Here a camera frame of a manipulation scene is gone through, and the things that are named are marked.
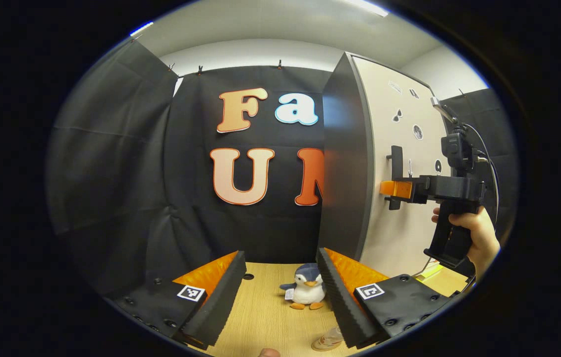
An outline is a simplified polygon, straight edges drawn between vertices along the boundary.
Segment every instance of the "wooden table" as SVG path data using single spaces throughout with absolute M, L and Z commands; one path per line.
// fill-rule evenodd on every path
M 327 298 L 324 307 L 318 310 L 289 307 L 291 302 L 284 299 L 279 285 L 292 283 L 294 272 L 301 264 L 246 263 L 246 266 L 254 278 L 242 281 L 219 340 L 203 352 L 215 357 L 258 357 L 263 348 L 274 348 L 281 357 L 345 357 L 359 351 L 347 348 L 344 342 L 334 350 L 312 350 L 311 343 L 337 326 L 337 321 Z M 464 280 L 460 282 L 459 277 L 445 270 L 424 283 L 449 296 L 464 286 Z

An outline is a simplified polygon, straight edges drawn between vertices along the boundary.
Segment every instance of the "human hand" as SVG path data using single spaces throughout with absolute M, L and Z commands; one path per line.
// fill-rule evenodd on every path
M 435 208 L 433 213 L 435 215 L 431 217 L 431 220 L 437 223 L 439 208 Z M 448 221 L 454 226 L 470 230 L 472 246 L 468 251 L 468 258 L 475 265 L 477 280 L 479 280 L 501 249 L 490 216 L 484 206 L 479 206 L 477 214 L 452 214 L 448 217 Z
M 273 348 L 263 348 L 258 357 L 281 357 L 281 353 Z

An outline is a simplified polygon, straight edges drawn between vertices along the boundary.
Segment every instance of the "orange letter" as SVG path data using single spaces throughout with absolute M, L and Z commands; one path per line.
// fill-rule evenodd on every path
M 230 131 L 240 131 L 249 128 L 249 120 L 243 119 L 243 112 L 247 112 L 249 117 L 253 117 L 258 113 L 258 102 L 254 98 L 250 98 L 247 102 L 243 102 L 245 97 L 256 97 L 260 100 L 267 98 L 267 92 L 263 88 L 251 90 L 227 91 L 219 95 L 224 100 L 224 118 L 221 124 L 217 126 L 220 133 L 229 133 Z
M 299 206 L 317 205 L 316 185 L 324 195 L 324 153 L 319 149 L 301 149 L 298 157 L 303 160 L 303 188 L 294 202 Z
M 247 191 L 234 187 L 234 161 L 240 152 L 235 149 L 214 149 L 210 157 L 215 161 L 213 181 L 219 198 L 233 205 L 253 205 L 262 200 L 267 193 L 267 171 L 274 150 L 251 149 L 247 156 L 254 161 L 252 188 Z

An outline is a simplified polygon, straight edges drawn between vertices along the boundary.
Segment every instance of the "ceiling light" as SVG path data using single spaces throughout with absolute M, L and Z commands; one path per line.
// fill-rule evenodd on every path
M 364 0 L 344 0 L 344 1 L 350 2 L 355 6 L 361 7 L 362 9 L 378 14 L 379 16 L 382 17 L 385 17 L 387 16 L 387 14 L 389 14 L 386 10 L 380 8 L 379 6 L 373 5 L 370 2 L 366 2 Z
M 144 30 L 145 28 L 151 26 L 152 24 L 153 24 L 152 22 L 149 22 L 146 25 L 144 25 L 144 26 L 140 27 L 139 29 L 135 30 L 135 32 L 133 32 L 131 34 L 131 37 L 135 36 L 136 34 L 138 34 L 138 32 L 140 32 L 141 30 Z

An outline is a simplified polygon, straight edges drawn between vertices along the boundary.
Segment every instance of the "penguin plush toy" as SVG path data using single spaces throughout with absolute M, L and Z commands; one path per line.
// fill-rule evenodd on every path
M 293 284 L 283 284 L 280 286 L 283 290 L 294 289 L 294 295 L 291 299 L 294 303 L 290 307 L 298 310 L 305 309 L 305 305 L 309 305 L 311 310 L 320 309 L 324 306 L 321 303 L 324 299 L 326 290 L 322 285 L 322 276 L 315 263 L 307 263 L 299 266 L 294 273 Z

